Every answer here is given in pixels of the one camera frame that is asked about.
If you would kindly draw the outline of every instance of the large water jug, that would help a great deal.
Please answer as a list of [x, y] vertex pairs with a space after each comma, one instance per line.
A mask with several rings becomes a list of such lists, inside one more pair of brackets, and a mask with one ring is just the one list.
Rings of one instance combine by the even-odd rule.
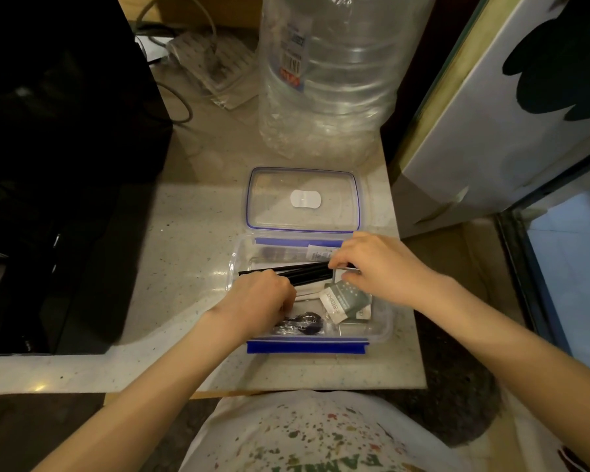
[[379, 146], [433, 1], [263, 0], [259, 127], [268, 146], [303, 162], [361, 163]]

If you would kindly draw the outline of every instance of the white t-shirt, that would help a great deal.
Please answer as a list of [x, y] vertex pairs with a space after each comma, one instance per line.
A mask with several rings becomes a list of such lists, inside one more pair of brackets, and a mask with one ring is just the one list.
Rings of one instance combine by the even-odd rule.
[[446, 444], [382, 399], [346, 391], [224, 398], [180, 472], [468, 471]]

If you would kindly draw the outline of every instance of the white speckled countertop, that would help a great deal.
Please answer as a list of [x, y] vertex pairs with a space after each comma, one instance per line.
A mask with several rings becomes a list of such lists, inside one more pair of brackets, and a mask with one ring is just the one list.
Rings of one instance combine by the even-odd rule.
[[[176, 85], [183, 90], [182, 82]], [[179, 102], [163, 96], [171, 116], [183, 117]], [[0, 394], [120, 391], [222, 297], [235, 239], [245, 232], [243, 196], [252, 168], [295, 166], [263, 144], [257, 101], [247, 104], [231, 113], [193, 101], [193, 121], [175, 128], [121, 340], [97, 356], [0, 357]], [[355, 174], [364, 229], [397, 235], [382, 146]], [[252, 355], [241, 347], [199, 391], [425, 387], [415, 317], [404, 308], [392, 338], [370, 345], [364, 356]]]

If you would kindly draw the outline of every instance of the black appliance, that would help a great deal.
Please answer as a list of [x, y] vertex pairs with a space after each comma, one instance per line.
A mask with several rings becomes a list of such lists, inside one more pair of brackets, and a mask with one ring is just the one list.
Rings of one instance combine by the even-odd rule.
[[118, 340], [171, 134], [117, 0], [0, 0], [0, 354]]

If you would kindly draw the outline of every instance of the container lid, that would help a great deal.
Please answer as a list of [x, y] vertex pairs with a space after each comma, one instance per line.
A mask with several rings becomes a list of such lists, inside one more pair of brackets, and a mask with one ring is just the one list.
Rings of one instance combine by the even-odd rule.
[[262, 230], [351, 233], [361, 226], [356, 178], [336, 170], [256, 167], [246, 223]]

